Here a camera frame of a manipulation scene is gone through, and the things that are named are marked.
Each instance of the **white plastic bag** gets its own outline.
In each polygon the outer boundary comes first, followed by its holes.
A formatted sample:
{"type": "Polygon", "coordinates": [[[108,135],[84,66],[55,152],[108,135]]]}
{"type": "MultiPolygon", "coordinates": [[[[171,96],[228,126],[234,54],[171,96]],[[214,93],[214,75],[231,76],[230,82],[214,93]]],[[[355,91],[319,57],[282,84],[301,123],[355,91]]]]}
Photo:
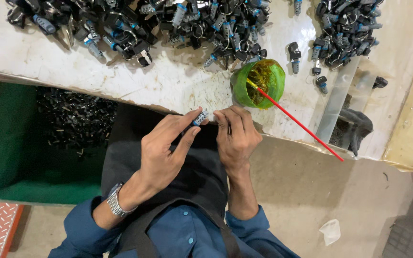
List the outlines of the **white plastic bag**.
{"type": "Polygon", "coordinates": [[[341,237],[341,225],[337,219],[326,222],[319,231],[324,234],[326,246],[334,243],[341,237]]]}

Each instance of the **red brush handle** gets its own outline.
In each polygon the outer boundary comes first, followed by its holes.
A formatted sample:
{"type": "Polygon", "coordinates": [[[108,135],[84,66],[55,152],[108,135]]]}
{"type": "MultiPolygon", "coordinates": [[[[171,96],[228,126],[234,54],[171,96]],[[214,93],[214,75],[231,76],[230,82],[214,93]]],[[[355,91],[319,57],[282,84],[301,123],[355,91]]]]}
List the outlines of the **red brush handle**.
{"type": "Polygon", "coordinates": [[[288,113],[282,106],[280,106],[276,101],[274,101],[267,93],[265,93],[263,90],[261,90],[259,87],[255,87],[256,90],[261,92],[262,95],[264,95],[268,100],[270,100],[274,105],[276,105],[281,111],[283,111],[287,116],[289,116],[293,121],[296,122],[300,127],[302,127],[308,134],[310,134],[315,140],[317,140],[321,145],[323,145],[326,149],[328,149],[334,156],[336,156],[340,161],[344,161],[341,156],[339,156],[333,149],[331,149],[329,146],[327,146],[320,138],[318,138],[312,131],[310,131],[307,127],[305,127],[301,122],[299,122],[297,119],[295,119],[294,116],[288,113]]]}

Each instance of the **pile of keys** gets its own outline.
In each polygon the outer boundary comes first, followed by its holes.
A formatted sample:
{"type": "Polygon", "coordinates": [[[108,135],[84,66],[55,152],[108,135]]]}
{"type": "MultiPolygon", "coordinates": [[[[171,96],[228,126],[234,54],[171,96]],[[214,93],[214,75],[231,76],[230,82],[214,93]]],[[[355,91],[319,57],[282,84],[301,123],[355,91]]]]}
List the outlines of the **pile of keys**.
{"type": "Polygon", "coordinates": [[[125,60],[152,62],[151,46],[166,31],[169,43],[194,49],[215,46],[204,67],[223,57],[242,62],[259,61],[267,51],[257,43],[269,17],[267,0],[6,0],[12,6],[10,24],[24,28],[26,19],[45,35],[58,36],[64,27],[70,46],[83,43],[98,59],[103,40],[125,60]]]}
{"type": "Polygon", "coordinates": [[[36,87],[38,112],[49,123],[47,144],[58,149],[106,147],[118,102],[50,87],[36,87]]]}
{"type": "Polygon", "coordinates": [[[320,60],[335,70],[346,66],[351,57],[368,56],[371,47],[379,41],[372,36],[375,29],[382,28],[376,18],[382,13],[378,9],[383,0],[322,0],[316,9],[316,15],[323,21],[323,34],[313,43],[312,60],[316,62],[312,74],[316,76],[316,85],[324,93],[326,77],[319,76],[320,60]]]}

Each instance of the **black apron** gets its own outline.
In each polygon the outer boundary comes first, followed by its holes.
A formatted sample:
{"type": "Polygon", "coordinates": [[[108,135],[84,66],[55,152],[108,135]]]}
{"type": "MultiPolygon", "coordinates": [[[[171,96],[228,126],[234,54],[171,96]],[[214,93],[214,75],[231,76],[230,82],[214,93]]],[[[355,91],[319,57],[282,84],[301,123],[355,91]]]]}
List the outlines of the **black apron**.
{"type": "MultiPolygon", "coordinates": [[[[108,196],[118,182],[126,182],[141,166],[141,138],[164,118],[157,112],[119,104],[106,151],[101,191],[108,196]]],[[[188,204],[198,208],[220,228],[227,256],[240,257],[240,250],[230,228],[224,223],[228,200],[227,176],[219,161],[216,144],[217,126],[206,125],[196,136],[185,163],[170,185],[142,203],[124,221],[123,231],[113,255],[136,249],[138,257],[157,257],[146,232],[151,221],[168,206],[188,204]]],[[[176,139],[171,150],[176,148],[176,139]]]]}

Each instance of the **silver wristwatch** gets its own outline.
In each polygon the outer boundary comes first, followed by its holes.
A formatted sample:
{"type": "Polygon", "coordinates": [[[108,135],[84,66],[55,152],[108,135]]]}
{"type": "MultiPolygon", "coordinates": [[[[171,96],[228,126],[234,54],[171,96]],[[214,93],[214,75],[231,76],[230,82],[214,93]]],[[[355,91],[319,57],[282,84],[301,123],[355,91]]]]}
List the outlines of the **silver wristwatch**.
{"type": "Polygon", "coordinates": [[[124,211],[120,207],[119,200],[118,200],[118,193],[121,190],[122,186],[123,186],[123,182],[120,182],[111,189],[111,192],[109,193],[109,196],[108,196],[108,205],[109,205],[109,208],[111,208],[111,211],[114,215],[119,216],[119,217],[126,217],[127,215],[132,213],[136,208],[138,208],[138,206],[133,208],[131,211],[124,211]]]}

